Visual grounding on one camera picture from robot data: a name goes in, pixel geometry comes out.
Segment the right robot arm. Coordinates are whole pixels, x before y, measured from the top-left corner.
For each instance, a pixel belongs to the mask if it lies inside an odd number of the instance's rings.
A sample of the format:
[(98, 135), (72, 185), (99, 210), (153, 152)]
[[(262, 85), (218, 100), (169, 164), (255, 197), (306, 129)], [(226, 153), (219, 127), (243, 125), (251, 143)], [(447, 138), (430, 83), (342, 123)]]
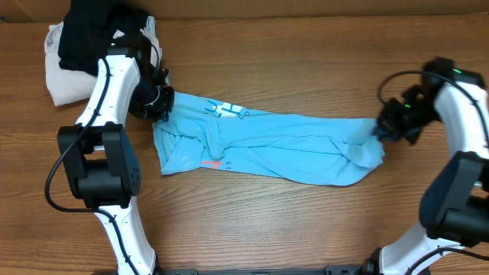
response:
[(394, 243), (378, 248), (353, 274), (428, 274), (449, 254), (487, 260), (471, 248), (488, 241), (488, 199), (472, 195), (475, 185), (488, 190), (488, 94), (481, 74), (459, 69), (454, 60), (436, 57), (417, 71), (418, 85), (403, 101), (383, 103), (375, 135), (414, 145), (425, 126), (443, 124), (450, 160), (424, 193), (419, 221)]

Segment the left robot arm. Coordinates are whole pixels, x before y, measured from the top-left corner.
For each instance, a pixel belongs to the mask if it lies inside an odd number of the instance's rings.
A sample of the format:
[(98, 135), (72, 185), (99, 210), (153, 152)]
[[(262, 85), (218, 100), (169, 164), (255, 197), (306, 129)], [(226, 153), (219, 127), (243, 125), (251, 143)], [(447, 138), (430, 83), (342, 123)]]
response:
[(160, 274), (155, 250), (149, 244), (138, 211), (141, 168), (125, 123), (128, 115), (167, 121), (175, 92), (168, 70), (151, 57), (159, 53), (143, 34), (110, 40), (99, 59), (94, 90), (73, 126), (60, 128), (60, 157), (45, 183), (45, 198), (56, 210), (68, 212), (50, 196), (50, 183), (63, 167), (70, 191), (81, 199), (81, 213), (94, 214), (109, 239), (117, 274)]

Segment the light blue t-shirt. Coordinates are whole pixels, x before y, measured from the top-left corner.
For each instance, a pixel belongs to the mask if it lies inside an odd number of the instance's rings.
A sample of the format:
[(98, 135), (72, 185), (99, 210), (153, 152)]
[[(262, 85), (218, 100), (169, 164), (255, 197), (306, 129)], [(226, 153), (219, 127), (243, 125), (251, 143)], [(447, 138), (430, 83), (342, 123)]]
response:
[(349, 186), (383, 163), (374, 126), (373, 118), (275, 114), (178, 92), (153, 135), (163, 175), (208, 168)]

